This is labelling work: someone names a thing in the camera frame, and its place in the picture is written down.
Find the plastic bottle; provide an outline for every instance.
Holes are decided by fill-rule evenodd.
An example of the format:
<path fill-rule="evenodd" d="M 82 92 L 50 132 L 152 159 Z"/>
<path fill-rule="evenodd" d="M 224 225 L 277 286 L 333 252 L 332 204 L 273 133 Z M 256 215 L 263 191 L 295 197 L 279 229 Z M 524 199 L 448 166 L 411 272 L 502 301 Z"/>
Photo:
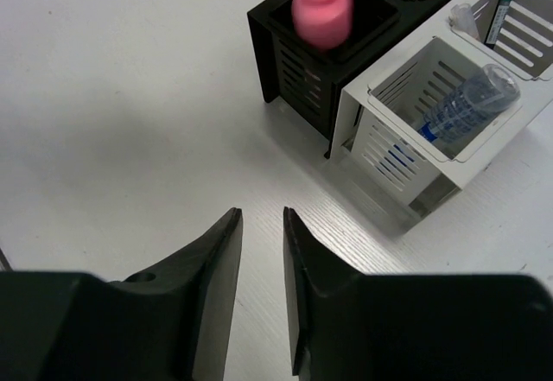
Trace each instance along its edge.
<path fill-rule="evenodd" d="M 320 50 L 343 43 L 353 28 L 353 0 L 293 0 L 296 33 Z"/>
<path fill-rule="evenodd" d="M 418 133 L 431 143 L 436 139 L 453 143 L 494 119 L 519 98 L 514 78 L 502 67 L 488 64 L 427 111 Z"/>

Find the storage organizer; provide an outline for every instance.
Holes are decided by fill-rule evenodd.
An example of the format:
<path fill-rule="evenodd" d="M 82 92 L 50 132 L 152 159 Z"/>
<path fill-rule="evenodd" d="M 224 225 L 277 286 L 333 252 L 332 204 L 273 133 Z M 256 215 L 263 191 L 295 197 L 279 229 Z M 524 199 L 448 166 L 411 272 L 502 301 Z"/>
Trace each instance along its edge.
<path fill-rule="evenodd" d="M 463 189 L 553 100 L 553 0 L 514 0 L 494 49 L 454 32 L 450 10 L 473 5 L 480 36 L 497 0 L 454 0 L 346 86 L 331 158 L 352 158 L 423 218 Z M 488 63 L 507 68 L 521 99 L 445 155 L 416 132 L 422 115 Z"/>
<path fill-rule="evenodd" d="M 353 33 L 322 53 L 301 40 L 292 0 L 266 0 L 248 13 L 265 102 L 282 96 L 331 139 L 343 86 L 449 0 L 354 0 Z"/>

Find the screw hole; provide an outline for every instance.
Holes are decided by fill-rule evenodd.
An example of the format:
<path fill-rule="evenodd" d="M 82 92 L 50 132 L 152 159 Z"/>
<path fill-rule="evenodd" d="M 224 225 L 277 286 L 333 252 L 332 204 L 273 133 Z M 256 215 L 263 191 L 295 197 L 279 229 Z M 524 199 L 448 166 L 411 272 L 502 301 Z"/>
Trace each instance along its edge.
<path fill-rule="evenodd" d="M 143 283 L 143 282 L 151 282 L 154 279 L 156 279 L 156 275 L 154 273 L 141 272 L 141 273 L 135 273 L 125 281 L 130 283 Z"/>

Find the transparent plastic item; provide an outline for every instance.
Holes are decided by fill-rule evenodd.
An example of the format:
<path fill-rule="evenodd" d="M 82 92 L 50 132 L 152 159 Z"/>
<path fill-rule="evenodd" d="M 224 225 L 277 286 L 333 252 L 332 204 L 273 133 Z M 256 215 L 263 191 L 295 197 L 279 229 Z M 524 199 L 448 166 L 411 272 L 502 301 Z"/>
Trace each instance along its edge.
<path fill-rule="evenodd" d="M 476 41 L 481 41 L 476 20 L 474 19 L 473 7 L 470 3 L 455 5 L 451 9 L 451 27 L 463 33 L 467 33 Z"/>
<path fill-rule="evenodd" d="M 484 126 L 520 98 L 514 78 L 488 64 L 423 115 L 420 133 L 429 142 L 454 143 Z"/>

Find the clear water bottle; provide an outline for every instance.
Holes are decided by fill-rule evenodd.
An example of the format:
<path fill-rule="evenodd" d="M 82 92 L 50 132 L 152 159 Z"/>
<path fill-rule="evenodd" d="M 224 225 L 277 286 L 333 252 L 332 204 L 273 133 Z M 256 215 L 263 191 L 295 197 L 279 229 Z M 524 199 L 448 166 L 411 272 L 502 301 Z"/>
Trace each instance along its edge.
<path fill-rule="evenodd" d="M 504 68 L 488 64 L 427 111 L 418 133 L 431 143 L 436 139 L 454 143 L 519 98 L 514 78 Z"/>

